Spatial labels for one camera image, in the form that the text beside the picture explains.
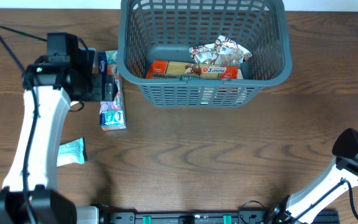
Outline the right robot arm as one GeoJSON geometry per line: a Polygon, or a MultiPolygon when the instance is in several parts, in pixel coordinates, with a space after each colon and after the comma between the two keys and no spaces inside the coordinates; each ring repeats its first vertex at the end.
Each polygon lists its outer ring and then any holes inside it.
{"type": "Polygon", "coordinates": [[[128,128],[88,132],[93,202],[141,212],[233,210],[288,196],[297,218],[358,178],[338,169],[336,136],[358,127],[358,77],[291,78],[273,88],[192,80],[200,108],[156,108],[129,89],[128,128]]]}

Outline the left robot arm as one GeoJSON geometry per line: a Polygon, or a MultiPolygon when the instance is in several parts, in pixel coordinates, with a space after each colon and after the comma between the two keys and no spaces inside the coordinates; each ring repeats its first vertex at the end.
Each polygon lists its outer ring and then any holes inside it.
{"type": "Polygon", "coordinates": [[[77,207],[58,191],[57,163],[71,103],[101,101],[94,49],[48,51],[23,74],[24,119],[0,191],[0,223],[99,223],[95,206],[77,207]]]}

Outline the beige nut snack bag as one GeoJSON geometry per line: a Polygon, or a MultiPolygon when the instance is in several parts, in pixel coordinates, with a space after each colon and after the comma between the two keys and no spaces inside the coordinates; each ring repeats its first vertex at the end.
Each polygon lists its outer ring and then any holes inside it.
{"type": "Polygon", "coordinates": [[[215,64],[219,54],[214,49],[214,44],[190,47],[191,58],[198,64],[215,64]]]}

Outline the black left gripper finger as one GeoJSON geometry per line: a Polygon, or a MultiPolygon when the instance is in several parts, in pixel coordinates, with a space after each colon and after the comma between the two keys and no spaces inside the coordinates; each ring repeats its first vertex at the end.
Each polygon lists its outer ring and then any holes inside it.
{"type": "Polygon", "coordinates": [[[93,47],[80,48],[80,62],[85,72],[91,75],[96,68],[96,49],[93,47]]]}
{"type": "Polygon", "coordinates": [[[92,74],[87,101],[113,101],[118,88],[112,75],[92,74]]]}

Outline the orange San Remo pasta pack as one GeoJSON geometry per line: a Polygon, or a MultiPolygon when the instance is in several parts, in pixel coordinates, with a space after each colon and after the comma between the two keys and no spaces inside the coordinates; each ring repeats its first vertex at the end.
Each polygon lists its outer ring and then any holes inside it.
{"type": "Polygon", "coordinates": [[[146,79],[174,78],[179,80],[243,79],[237,67],[155,60],[146,79]]]}

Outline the colourful Kleenex tissue pack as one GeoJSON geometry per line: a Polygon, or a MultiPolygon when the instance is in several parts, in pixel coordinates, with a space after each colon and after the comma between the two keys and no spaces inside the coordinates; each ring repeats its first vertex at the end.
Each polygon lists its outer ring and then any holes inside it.
{"type": "Polygon", "coordinates": [[[117,50],[98,52],[99,73],[113,78],[117,93],[112,101],[101,101],[99,125],[103,131],[126,129],[122,76],[117,69],[117,50]]]}

